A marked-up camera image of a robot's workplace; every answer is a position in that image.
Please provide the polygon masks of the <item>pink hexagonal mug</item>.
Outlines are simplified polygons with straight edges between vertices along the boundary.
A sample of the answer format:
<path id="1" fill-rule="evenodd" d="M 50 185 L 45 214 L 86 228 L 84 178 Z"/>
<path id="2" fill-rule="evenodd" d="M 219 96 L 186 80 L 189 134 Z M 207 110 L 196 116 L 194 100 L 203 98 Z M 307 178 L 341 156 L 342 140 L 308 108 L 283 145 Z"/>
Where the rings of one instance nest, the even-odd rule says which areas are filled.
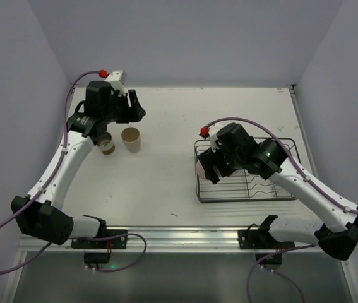
<path id="1" fill-rule="evenodd" d="M 216 175 L 218 177 L 221 177 L 221 174 L 219 172 L 219 170 L 217 169 L 217 167 L 215 165 L 212 166 L 212 169 L 214 170 L 214 172 L 216 173 Z M 208 178 L 206 177 L 206 173 L 205 170 L 201 164 L 201 162 L 199 160 L 196 161 L 196 174 L 199 178 L 207 180 Z"/>

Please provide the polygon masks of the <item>beige tall cup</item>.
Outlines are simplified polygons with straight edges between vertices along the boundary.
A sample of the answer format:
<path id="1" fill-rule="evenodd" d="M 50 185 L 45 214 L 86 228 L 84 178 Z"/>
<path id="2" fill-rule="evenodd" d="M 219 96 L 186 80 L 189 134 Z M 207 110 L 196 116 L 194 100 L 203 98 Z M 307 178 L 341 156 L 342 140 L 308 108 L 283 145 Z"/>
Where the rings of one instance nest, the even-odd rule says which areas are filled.
<path id="1" fill-rule="evenodd" d="M 134 127 L 128 127 L 121 133 L 121 139 L 124 146 L 131 153 L 137 153 L 141 148 L 140 131 Z"/>

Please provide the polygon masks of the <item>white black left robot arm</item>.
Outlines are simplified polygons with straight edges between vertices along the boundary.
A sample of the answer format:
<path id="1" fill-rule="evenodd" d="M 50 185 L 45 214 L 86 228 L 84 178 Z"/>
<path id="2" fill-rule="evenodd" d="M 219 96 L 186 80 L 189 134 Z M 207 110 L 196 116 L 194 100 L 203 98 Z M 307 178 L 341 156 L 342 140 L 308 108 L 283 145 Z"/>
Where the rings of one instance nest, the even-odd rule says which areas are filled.
<path id="1" fill-rule="evenodd" d="M 107 126 L 140 122 L 145 114 L 134 89 L 124 92 L 106 81 L 89 82 L 84 100 L 66 120 L 50 164 L 24 197 L 15 196 L 11 202 L 20 232 L 57 245 L 69 239 L 104 238 L 105 220 L 90 215 L 73 218 L 63 212 L 64 200 L 83 161 L 106 135 Z"/>

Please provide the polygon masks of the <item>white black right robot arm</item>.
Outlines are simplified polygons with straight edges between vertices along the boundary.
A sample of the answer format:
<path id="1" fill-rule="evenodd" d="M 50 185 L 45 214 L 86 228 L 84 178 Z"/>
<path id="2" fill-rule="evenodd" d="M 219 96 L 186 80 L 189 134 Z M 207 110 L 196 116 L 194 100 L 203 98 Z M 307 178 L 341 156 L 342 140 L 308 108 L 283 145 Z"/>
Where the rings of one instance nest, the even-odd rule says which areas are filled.
<path id="1" fill-rule="evenodd" d="M 197 156 L 202 178 L 217 184 L 246 170 L 295 196 L 317 217 L 282 218 L 268 215 L 255 229 L 240 232 L 250 244 L 278 248 L 284 242 L 318 246 L 327 255 L 346 261 L 358 245 L 358 204 L 323 184 L 274 135 L 258 143 L 239 123 L 208 124 L 200 136 L 210 147 Z"/>

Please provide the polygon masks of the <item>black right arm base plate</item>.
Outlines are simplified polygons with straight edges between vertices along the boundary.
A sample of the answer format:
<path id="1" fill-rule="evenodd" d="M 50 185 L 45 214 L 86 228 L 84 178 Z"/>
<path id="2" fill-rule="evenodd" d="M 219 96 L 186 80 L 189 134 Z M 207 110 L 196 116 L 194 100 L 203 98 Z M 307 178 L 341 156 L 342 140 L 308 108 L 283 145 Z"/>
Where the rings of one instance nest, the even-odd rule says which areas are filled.
<path id="1" fill-rule="evenodd" d="M 294 242 L 279 242 L 275 240 L 268 232 L 259 230 L 259 226 L 252 224 L 244 229 L 237 231 L 237 240 L 239 249 L 287 249 L 295 247 Z"/>

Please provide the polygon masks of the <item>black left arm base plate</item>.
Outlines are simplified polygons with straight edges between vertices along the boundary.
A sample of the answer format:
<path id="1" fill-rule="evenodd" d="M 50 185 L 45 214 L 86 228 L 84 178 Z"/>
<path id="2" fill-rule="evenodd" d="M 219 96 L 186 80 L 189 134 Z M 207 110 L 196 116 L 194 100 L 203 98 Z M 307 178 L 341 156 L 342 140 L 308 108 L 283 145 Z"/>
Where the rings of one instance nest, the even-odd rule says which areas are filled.
<path id="1" fill-rule="evenodd" d="M 106 229 L 103 234 L 95 236 L 96 240 L 79 238 L 72 240 L 72 249 L 125 249 L 128 239 L 125 229 Z"/>

